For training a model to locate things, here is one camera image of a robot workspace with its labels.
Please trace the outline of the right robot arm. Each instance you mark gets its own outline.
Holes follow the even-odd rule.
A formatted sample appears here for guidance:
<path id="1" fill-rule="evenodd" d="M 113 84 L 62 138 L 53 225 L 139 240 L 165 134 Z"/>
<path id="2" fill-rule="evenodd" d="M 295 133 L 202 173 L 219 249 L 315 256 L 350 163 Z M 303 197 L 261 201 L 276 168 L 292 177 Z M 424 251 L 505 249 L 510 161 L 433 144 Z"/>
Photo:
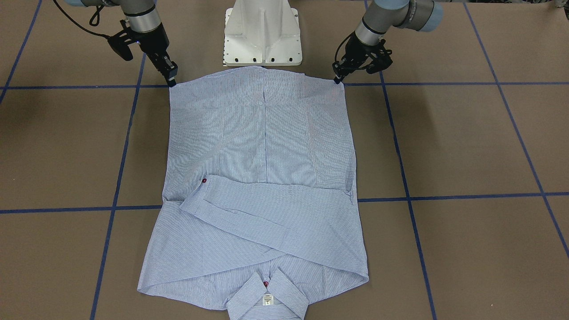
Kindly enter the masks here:
<path id="1" fill-rule="evenodd" d="M 104 8 L 118 7 L 124 14 L 120 20 L 121 29 L 114 35 L 100 34 L 88 30 L 69 14 L 62 6 L 53 1 L 59 11 L 67 17 L 75 26 L 88 34 L 106 39 L 111 49 L 124 61 L 131 61 L 133 54 L 130 45 L 136 43 L 140 50 L 150 59 L 155 69 L 164 77 L 169 87 L 176 85 L 178 66 L 171 60 L 167 52 L 169 39 L 164 24 L 159 16 L 154 0 L 67 0 L 66 3 L 75 7 L 95 7 L 89 24 L 97 26 L 100 21 L 100 13 Z"/>

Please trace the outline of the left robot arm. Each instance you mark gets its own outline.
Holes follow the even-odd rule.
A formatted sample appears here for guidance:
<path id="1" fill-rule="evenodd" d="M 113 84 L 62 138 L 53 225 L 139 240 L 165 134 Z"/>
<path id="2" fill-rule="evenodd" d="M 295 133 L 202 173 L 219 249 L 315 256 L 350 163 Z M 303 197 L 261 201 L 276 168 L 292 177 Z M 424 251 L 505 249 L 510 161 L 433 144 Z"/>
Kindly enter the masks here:
<path id="1" fill-rule="evenodd" d="M 434 0 L 374 0 L 355 30 L 336 49 L 334 82 L 339 84 L 356 71 L 375 74 L 393 63 L 384 35 L 392 28 L 431 32 L 443 18 L 441 4 Z"/>

